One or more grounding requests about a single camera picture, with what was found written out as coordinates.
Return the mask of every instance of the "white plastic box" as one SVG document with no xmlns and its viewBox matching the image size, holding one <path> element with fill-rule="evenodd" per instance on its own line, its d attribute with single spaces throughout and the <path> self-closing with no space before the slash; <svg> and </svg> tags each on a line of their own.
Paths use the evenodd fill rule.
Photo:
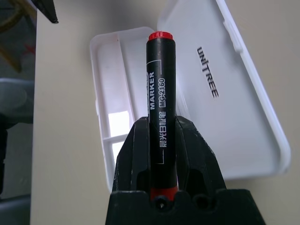
<svg viewBox="0 0 300 225">
<path fill-rule="evenodd" d="M 224 179 L 283 173 L 288 141 L 225 1 L 170 0 L 157 30 L 176 42 L 176 112 L 193 121 Z M 110 190 L 120 148 L 134 121 L 148 114 L 146 43 L 153 31 L 118 31 L 90 42 Z"/>
</svg>

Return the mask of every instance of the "white table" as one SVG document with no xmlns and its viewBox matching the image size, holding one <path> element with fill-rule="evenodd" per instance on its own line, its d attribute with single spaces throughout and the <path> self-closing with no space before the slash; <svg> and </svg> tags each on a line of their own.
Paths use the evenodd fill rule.
<svg viewBox="0 0 300 225">
<path fill-rule="evenodd" d="M 32 225 L 105 223 L 109 191 L 89 42 L 97 34 L 156 28 L 165 0 L 55 0 L 59 24 L 39 12 Z M 267 224 L 300 221 L 300 1 L 227 0 L 293 149 L 288 174 L 226 182 L 247 188 Z"/>
</svg>

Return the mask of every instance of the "black marker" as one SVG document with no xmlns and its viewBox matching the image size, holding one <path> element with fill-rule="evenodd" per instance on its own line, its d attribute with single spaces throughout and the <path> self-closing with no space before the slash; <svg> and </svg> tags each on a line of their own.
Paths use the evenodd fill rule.
<svg viewBox="0 0 300 225">
<path fill-rule="evenodd" d="M 176 57 L 170 33 L 157 31 L 147 42 L 151 199 L 177 192 L 175 152 Z"/>
</svg>

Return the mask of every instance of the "gray surface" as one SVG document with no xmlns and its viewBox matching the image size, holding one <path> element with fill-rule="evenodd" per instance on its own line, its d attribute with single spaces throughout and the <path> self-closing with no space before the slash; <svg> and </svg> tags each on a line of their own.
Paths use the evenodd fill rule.
<svg viewBox="0 0 300 225">
<path fill-rule="evenodd" d="M 0 21 L 12 13 L 4 7 L 9 7 L 7 1 L 0 0 Z M 0 45 L 22 64 L 22 72 L 17 73 L 0 57 L 0 77 L 34 80 L 35 56 L 24 54 L 24 44 L 35 44 L 34 29 L 23 17 L 12 29 L 0 34 Z M 17 124 L 8 130 L 2 199 L 31 193 L 32 130 L 32 124 Z"/>
</svg>

